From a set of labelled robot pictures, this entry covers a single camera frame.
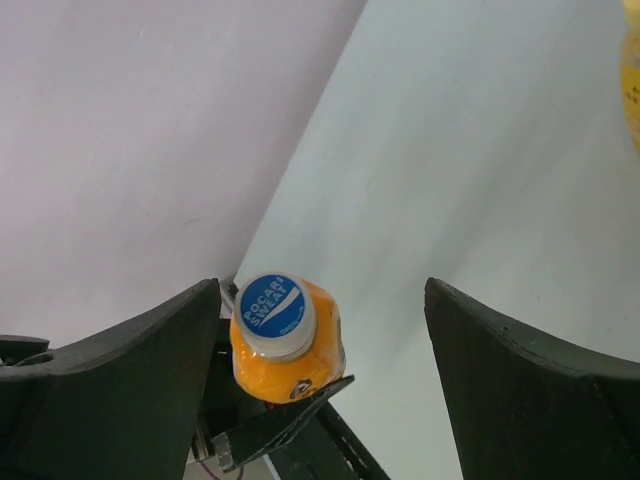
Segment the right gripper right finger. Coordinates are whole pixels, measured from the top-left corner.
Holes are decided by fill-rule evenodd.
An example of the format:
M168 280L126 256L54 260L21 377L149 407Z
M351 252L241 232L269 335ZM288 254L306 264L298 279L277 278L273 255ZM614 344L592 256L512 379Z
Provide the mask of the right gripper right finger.
M466 479L636 479L639 365L430 278L424 314Z

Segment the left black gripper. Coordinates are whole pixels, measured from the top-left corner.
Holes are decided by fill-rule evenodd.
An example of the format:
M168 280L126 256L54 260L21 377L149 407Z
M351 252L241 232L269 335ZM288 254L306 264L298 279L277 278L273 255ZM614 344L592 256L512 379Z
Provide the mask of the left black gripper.
M192 451L197 462L216 458L229 473L268 457L282 479L384 479L387 474L340 417L330 399L355 381L347 375L303 400L271 404L236 383L229 337L231 316L220 315L215 279L187 290L190 325L204 338L194 346L203 376Z

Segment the yellow juice bottle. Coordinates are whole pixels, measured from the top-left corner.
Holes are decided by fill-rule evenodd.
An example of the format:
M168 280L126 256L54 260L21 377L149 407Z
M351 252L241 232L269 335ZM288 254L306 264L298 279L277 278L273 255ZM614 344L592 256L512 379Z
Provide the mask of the yellow juice bottle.
M639 151L639 0L622 1L625 33L619 55L622 108L632 143Z

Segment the orange Pocari Sweat bottle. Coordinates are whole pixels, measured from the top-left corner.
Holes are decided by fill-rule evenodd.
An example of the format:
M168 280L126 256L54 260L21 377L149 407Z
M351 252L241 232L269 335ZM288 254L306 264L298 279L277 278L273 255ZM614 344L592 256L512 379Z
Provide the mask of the orange Pocari Sweat bottle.
M346 368L334 297L299 276L259 274L239 290L229 337L236 383L271 404L300 401Z

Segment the blue white bottle cap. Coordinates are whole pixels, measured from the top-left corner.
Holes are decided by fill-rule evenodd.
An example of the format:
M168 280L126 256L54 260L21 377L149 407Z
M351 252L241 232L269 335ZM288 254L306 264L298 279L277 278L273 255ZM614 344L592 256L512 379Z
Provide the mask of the blue white bottle cap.
M252 277L240 288L233 314L242 338L261 357L288 361L313 343L315 306L298 276L269 271Z

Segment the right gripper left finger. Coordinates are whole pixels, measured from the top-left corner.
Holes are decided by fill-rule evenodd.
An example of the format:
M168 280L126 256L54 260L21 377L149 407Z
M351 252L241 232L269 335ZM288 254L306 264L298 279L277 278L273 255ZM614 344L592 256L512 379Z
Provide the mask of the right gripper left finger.
M1 370L5 479L179 479L220 315L218 282Z

